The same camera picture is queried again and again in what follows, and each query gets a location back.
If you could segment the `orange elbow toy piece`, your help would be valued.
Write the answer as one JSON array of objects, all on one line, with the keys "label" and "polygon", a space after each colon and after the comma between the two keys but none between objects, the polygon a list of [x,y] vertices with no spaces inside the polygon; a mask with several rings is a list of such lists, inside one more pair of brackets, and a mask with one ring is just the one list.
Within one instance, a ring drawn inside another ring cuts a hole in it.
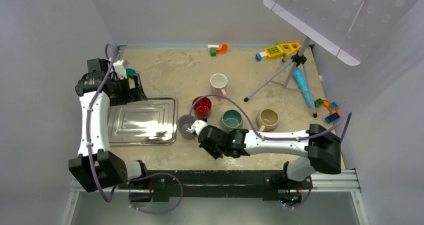
[{"label": "orange elbow toy piece", "polygon": [[224,54],[227,52],[229,45],[227,43],[223,43],[220,47],[216,48],[217,54]]}]

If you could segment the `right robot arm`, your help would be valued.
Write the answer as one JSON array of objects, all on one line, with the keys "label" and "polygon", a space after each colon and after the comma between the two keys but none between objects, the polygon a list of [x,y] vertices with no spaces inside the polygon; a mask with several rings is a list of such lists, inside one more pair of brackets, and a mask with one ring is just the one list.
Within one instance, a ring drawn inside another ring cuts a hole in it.
[{"label": "right robot arm", "polygon": [[319,124],[295,132],[258,132],[253,129],[233,129],[230,132],[197,120],[190,133],[197,135],[199,147],[214,159],[222,156],[239,158],[258,154],[297,156],[286,162],[280,181],[294,188],[308,176],[319,172],[341,173],[341,138]]}]

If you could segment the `teal speckled mug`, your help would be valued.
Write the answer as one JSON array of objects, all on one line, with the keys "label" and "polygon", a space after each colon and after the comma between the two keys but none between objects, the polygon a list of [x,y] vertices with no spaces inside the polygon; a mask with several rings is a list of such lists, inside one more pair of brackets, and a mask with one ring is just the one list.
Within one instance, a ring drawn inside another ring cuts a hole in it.
[{"label": "teal speckled mug", "polygon": [[237,110],[227,110],[221,116],[220,126],[224,132],[229,133],[234,129],[240,129],[242,125],[243,118]]}]

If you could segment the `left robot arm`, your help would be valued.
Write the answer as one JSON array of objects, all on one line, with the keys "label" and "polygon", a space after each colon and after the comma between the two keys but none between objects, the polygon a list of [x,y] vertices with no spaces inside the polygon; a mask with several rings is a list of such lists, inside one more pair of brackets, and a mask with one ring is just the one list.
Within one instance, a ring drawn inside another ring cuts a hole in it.
[{"label": "left robot arm", "polygon": [[140,75],[127,74],[129,63],[120,59],[109,68],[108,59],[90,59],[88,72],[75,86],[82,112],[82,130],[77,157],[68,169],[87,192],[118,186],[127,181],[138,190],[146,188],[149,176],[142,161],[124,162],[110,151],[109,108],[145,101]]}]

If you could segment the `mauve mug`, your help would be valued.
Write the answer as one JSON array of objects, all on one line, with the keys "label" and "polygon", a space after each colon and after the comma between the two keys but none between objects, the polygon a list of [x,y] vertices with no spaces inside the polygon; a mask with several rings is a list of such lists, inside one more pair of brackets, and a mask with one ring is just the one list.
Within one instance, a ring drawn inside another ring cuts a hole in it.
[{"label": "mauve mug", "polygon": [[185,140],[193,140],[195,135],[189,132],[189,126],[196,121],[196,117],[193,115],[185,114],[182,115],[177,121],[177,129],[180,135]]}]

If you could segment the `beige round mug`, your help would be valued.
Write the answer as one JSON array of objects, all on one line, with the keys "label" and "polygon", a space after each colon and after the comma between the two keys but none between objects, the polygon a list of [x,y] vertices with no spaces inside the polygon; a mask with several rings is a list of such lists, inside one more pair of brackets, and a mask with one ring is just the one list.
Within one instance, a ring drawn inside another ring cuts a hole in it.
[{"label": "beige round mug", "polygon": [[257,114],[256,125],[258,132],[272,132],[279,125],[279,116],[273,109],[264,109]]}]

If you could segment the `red mug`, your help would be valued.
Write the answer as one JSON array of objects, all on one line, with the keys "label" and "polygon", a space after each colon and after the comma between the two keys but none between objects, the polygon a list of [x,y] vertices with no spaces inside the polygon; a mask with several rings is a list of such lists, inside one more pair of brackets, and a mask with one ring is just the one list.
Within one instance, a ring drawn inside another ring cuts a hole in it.
[{"label": "red mug", "polygon": [[197,103],[195,103],[200,96],[196,97],[192,104],[194,105],[193,111],[195,113],[195,117],[198,120],[202,120],[204,122],[208,121],[208,118],[211,116],[212,112],[212,102],[208,97],[200,99]]}]

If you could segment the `pink mug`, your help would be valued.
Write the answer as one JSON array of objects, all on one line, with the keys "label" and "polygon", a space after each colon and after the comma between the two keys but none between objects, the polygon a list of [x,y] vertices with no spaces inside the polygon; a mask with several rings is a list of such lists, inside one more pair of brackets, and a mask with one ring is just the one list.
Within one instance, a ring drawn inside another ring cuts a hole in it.
[{"label": "pink mug", "polygon": [[222,73],[215,73],[210,77],[211,93],[227,96],[228,78]]}]

